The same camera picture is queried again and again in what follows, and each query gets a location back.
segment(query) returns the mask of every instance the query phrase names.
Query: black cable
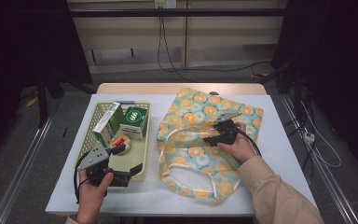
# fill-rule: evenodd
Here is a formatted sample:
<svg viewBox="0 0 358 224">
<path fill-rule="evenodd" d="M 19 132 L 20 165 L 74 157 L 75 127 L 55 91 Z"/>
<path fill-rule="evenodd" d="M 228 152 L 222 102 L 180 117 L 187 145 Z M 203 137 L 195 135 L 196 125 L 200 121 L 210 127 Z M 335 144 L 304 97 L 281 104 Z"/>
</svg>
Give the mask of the black cable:
<svg viewBox="0 0 358 224">
<path fill-rule="evenodd" d="M 120 224 L 125 224 L 125 223 L 126 223 L 126 218 L 120 217 Z"/>
<path fill-rule="evenodd" d="M 170 55 L 170 52 L 168 51 L 168 43 L 167 43 L 167 37 L 165 35 L 165 24 L 164 24 L 164 19 L 162 17 L 159 17 L 159 41 L 158 41 L 158 65 L 159 67 L 163 70 L 163 71 L 167 71 L 166 69 L 164 69 L 162 66 L 161 66 L 161 63 L 159 61 L 159 50 L 161 48 L 161 29 L 162 29 L 162 34 L 164 36 L 164 41 L 165 41 L 165 49 L 167 51 L 167 54 L 168 54 L 168 58 L 170 60 L 170 63 L 171 63 L 171 67 L 173 69 L 173 71 L 179 76 L 181 77 L 182 79 L 185 79 L 187 81 L 191 81 L 191 82 L 195 82 L 195 83 L 198 83 L 198 81 L 195 81 L 193 79 L 190 79 L 190 78 L 187 78 L 187 77 L 183 77 L 182 75 L 179 74 L 179 72 L 175 69 L 175 67 L 173 66 L 173 63 L 172 63 L 172 60 L 171 60 L 171 55 Z"/>
<path fill-rule="evenodd" d="M 172 70 L 170 69 L 167 69 L 167 68 L 163 68 L 161 66 L 161 62 L 159 60 L 159 55 L 160 55 L 160 48 L 161 48 L 161 35 L 164 36 L 164 42 L 165 42 L 165 48 L 166 48 L 166 51 L 167 51 L 167 54 L 168 54 L 168 58 L 170 59 L 170 64 L 171 64 L 171 67 L 172 67 Z M 160 17 L 159 18 L 159 41 L 158 41 L 158 66 L 161 68 L 161 70 L 163 71 L 166 71 L 166 72 L 174 72 L 176 73 L 179 77 L 181 78 L 184 78 L 184 79 L 187 79 L 189 81 L 192 81 L 192 82 L 197 82 L 195 80 L 192 80 L 190 78 L 186 78 L 186 77 L 182 77 L 178 72 L 179 71 L 207 71 L 207 72 L 236 72 L 236 71 L 240 71 L 240 70 L 244 70 L 244 69 L 247 69 L 247 68 L 251 68 L 252 71 L 253 71 L 253 67 L 258 65 L 258 64 L 261 64 L 261 63 L 270 63 L 268 61 L 262 61 L 262 62 L 256 62 L 256 63 L 252 63 L 251 65 L 247 65 L 247 66 L 244 66 L 244 67 L 241 67 L 241 68 L 234 68 L 234 69 L 227 69 L 227 70 L 220 70 L 220 69 L 208 69 L 208 68 L 181 68 L 181 69 L 177 69 L 173 66 L 173 63 L 172 63 L 172 59 L 171 59 L 171 55 L 170 55 L 170 52 L 168 51 L 168 43 L 167 43 L 167 38 L 166 38 L 166 35 L 165 35 L 165 23 L 164 23 L 164 19 L 163 17 Z"/>
<path fill-rule="evenodd" d="M 76 163 L 76 167 L 75 167 L 75 171 L 74 171 L 74 188 L 75 188 L 75 196 L 77 198 L 77 202 L 79 203 L 79 188 L 80 185 L 83 184 L 85 181 L 81 182 L 79 184 L 79 186 L 77 185 L 77 167 L 80 165 L 80 163 L 84 160 L 84 158 L 86 158 L 86 156 L 89 155 L 89 151 L 85 152 L 78 160 Z"/>
<path fill-rule="evenodd" d="M 286 123 L 284 123 L 282 126 L 283 126 L 283 127 L 287 127 L 287 125 L 289 125 L 289 124 L 291 124 L 291 123 L 293 123 L 293 122 L 295 122 L 295 121 L 297 121 L 297 119 L 292 119 L 292 120 L 287 121 Z"/>
<path fill-rule="evenodd" d="M 81 186 L 82 184 L 84 184 L 84 183 L 85 183 L 86 181 L 88 181 L 88 180 L 89 180 L 89 179 L 87 178 L 87 179 L 83 180 L 82 182 L 80 182 L 78 189 L 80 189 L 80 186 Z"/>
<path fill-rule="evenodd" d="M 305 95 L 304 97 L 303 97 L 303 94 L 301 94 L 301 103 L 304 105 L 304 107 L 301 107 L 301 108 L 304 109 L 304 110 L 310 110 L 310 118 L 308 116 L 306 116 L 305 119 L 304 119 L 304 122 L 306 122 L 308 119 L 310 119 L 310 122 L 312 124 L 314 124 L 315 123 L 315 116 L 314 116 L 313 109 L 312 109 L 312 106 L 311 106 L 311 94 L 310 94 L 310 91 L 309 91 L 309 89 L 307 87 L 306 87 L 305 91 L 306 92 L 304 94 Z M 314 132 L 315 132 L 315 129 L 314 129 L 313 125 L 312 125 L 311 126 L 311 133 L 314 133 Z M 305 159 L 305 161 L 303 163 L 302 170 L 303 170 L 303 172 L 305 171 L 305 167 L 306 167 L 306 165 L 308 163 L 308 160 L 310 160 L 310 165 L 311 165 L 310 178 L 312 178 L 313 174 L 314 174 L 314 165 L 313 165 L 313 160 L 310 159 L 310 156 L 311 156 L 311 153 L 313 151 L 313 146 L 316 143 L 316 138 L 313 141 L 313 143 L 310 145 L 310 147 L 311 147 L 310 150 L 308 150 L 308 147 L 305 144 L 305 142 L 304 141 L 302 141 L 302 142 L 303 142 L 303 145 L 304 145 L 305 149 L 307 150 L 307 158 Z"/>
<path fill-rule="evenodd" d="M 301 130 L 303 128 L 303 126 L 305 125 L 306 123 L 306 119 L 304 119 L 303 122 L 300 123 L 300 125 L 298 126 L 298 128 L 296 128 L 294 131 L 290 132 L 289 134 L 287 134 L 288 137 L 290 137 L 292 134 L 298 132 L 298 130 Z"/>
<path fill-rule="evenodd" d="M 253 69 L 253 67 L 251 67 L 251 71 L 252 71 L 252 83 L 255 82 L 255 70 Z"/>
<path fill-rule="evenodd" d="M 260 152 L 260 149 L 258 149 L 258 146 L 257 144 L 255 143 L 255 141 L 248 136 L 248 134 L 246 134 L 244 131 L 240 130 L 240 129 L 230 129 L 230 128 L 227 128 L 227 130 L 229 131 L 232 131 L 232 132 L 235 132 L 235 133 L 240 133 L 242 134 L 243 136 L 245 136 L 246 139 L 249 140 L 249 142 L 252 144 L 254 150 L 255 150 L 255 154 L 257 154 L 258 156 L 261 157 L 261 152 Z"/>
</svg>

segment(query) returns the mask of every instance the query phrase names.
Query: human hand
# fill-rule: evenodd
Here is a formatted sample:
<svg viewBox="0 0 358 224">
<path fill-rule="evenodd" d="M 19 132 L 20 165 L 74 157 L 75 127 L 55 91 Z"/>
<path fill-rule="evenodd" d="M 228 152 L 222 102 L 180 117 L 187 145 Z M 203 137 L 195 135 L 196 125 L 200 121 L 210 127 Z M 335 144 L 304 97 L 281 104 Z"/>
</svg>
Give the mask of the human hand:
<svg viewBox="0 0 358 224">
<path fill-rule="evenodd" d="M 235 123 L 240 127 L 240 130 L 245 132 L 246 126 L 241 122 Z M 241 163 L 246 162 L 247 160 L 251 159 L 255 156 L 255 151 L 252 149 L 249 140 L 246 139 L 245 136 L 238 133 L 235 139 L 235 142 L 232 145 L 225 144 L 225 143 L 217 143 L 217 146 L 221 149 L 225 150 L 226 152 L 231 153 L 232 156 L 235 157 Z"/>
<path fill-rule="evenodd" d="M 87 180 L 86 170 L 79 172 L 79 182 Z M 103 204 L 104 193 L 113 180 L 113 174 L 107 173 L 103 178 L 100 186 L 92 186 L 87 180 L 79 187 L 79 210 L 76 221 L 84 224 L 94 224 L 100 214 L 101 205 Z"/>
</svg>

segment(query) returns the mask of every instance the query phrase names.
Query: metal rail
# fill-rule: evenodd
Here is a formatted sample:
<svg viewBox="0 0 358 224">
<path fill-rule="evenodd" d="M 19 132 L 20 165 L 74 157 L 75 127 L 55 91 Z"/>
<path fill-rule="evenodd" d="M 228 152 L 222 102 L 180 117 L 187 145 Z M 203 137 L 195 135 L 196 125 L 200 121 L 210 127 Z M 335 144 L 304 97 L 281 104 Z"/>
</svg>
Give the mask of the metal rail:
<svg viewBox="0 0 358 224">
<path fill-rule="evenodd" d="M 29 9 L 20 12 L 22 16 L 31 17 L 284 17 L 304 16 L 314 9 L 286 8 L 145 8 L 145 9 L 70 9 L 39 10 Z"/>
<path fill-rule="evenodd" d="M 29 146 L 25 154 L 25 157 L 21 162 L 21 165 L 17 169 L 17 172 L 14 175 L 14 177 L 11 179 L 11 182 L 7 187 L 4 196 L 0 201 L 0 224 L 5 223 L 7 221 L 7 217 L 11 211 L 11 208 L 16 202 L 16 199 L 21 191 L 21 187 L 25 181 L 25 178 L 27 177 L 31 169 L 31 166 L 34 163 L 34 159 L 36 158 L 37 152 L 39 151 L 39 148 L 42 146 L 43 140 L 45 139 L 46 134 L 48 133 L 50 124 L 53 121 L 53 118 L 58 111 L 60 102 L 61 100 L 57 100 L 55 102 L 56 104 L 53 104 L 52 111 L 47 121 L 41 128 L 37 129 L 33 142 Z"/>
<path fill-rule="evenodd" d="M 282 102 L 289 114 L 290 118 L 294 121 L 296 128 L 300 127 L 296 119 L 296 114 L 292 108 L 294 108 L 293 103 L 287 97 L 282 96 Z M 303 138 L 303 133 L 300 129 L 298 129 L 298 133 L 301 138 Z M 306 143 L 307 151 L 310 152 L 309 145 Z M 318 153 L 320 157 L 322 157 L 321 153 L 319 152 L 318 148 L 315 147 L 313 150 L 315 153 Z M 313 164 L 318 169 L 319 174 L 321 175 L 324 184 L 326 185 L 327 189 L 330 192 L 331 197 L 333 198 L 337 209 L 341 213 L 345 223 L 358 223 L 358 217 L 354 212 L 353 207 L 351 206 L 351 202 L 348 200 L 347 196 L 345 195 L 344 191 L 342 190 L 341 186 L 338 184 L 336 179 L 334 178 L 333 174 L 331 173 L 329 167 L 322 161 L 320 161 L 314 153 L 310 153 L 310 157 L 313 161 Z"/>
</svg>

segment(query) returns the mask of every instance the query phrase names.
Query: yellow tray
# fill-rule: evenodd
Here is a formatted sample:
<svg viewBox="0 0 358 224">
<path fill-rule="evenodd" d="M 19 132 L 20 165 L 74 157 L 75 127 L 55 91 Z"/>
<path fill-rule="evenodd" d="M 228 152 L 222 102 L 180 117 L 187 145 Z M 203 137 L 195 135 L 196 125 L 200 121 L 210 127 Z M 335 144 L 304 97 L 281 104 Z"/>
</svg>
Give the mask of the yellow tray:
<svg viewBox="0 0 358 224">
<path fill-rule="evenodd" d="M 97 123 L 100 121 L 100 119 L 103 117 L 104 113 L 112 103 L 113 101 L 100 102 L 96 104 L 94 111 L 92 112 L 92 118 L 89 122 L 89 127 L 87 129 L 85 139 L 83 139 L 83 143 L 81 145 L 76 160 L 78 160 L 84 153 L 90 151 L 98 142 L 97 138 L 92 132 L 92 129 L 95 127 L 95 125 L 97 125 Z M 151 105 L 150 102 L 146 102 L 146 101 L 132 101 L 132 102 L 119 102 L 119 103 L 121 103 L 123 113 L 126 112 L 129 106 L 137 106 L 147 109 L 147 124 L 145 127 L 146 134 L 144 140 L 131 139 L 131 148 L 126 154 L 122 156 L 119 155 L 110 156 L 109 167 L 117 171 L 129 172 L 132 167 L 137 166 L 141 163 L 142 171 L 139 174 L 134 175 L 131 178 L 131 182 L 142 182 L 145 180 L 147 139 L 148 139 L 149 127 L 150 127 Z"/>
</svg>

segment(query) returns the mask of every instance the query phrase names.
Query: fabric bag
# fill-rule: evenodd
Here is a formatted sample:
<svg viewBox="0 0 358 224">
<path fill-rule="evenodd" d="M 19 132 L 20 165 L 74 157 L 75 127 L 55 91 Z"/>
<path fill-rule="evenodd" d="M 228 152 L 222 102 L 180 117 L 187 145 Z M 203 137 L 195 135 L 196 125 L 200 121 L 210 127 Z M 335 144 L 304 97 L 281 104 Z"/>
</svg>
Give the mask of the fabric bag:
<svg viewBox="0 0 358 224">
<path fill-rule="evenodd" d="M 263 109 L 236 103 L 220 96 L 184 88 L 179 91 L 158 128 L 158 175 L 173 192 L 197 199 L 224 200 L 241 180 L 240 164 L 219 147 L 202 138 L 218 133 L 213 129 L 222 113 L 240 112 L 234 122 L 246 125 L 246 133 L 256 142 Z M 193 189 L 170 176 L 172 168 L 200 172 L 211 178 L 212 189 Z"/>
</svg>

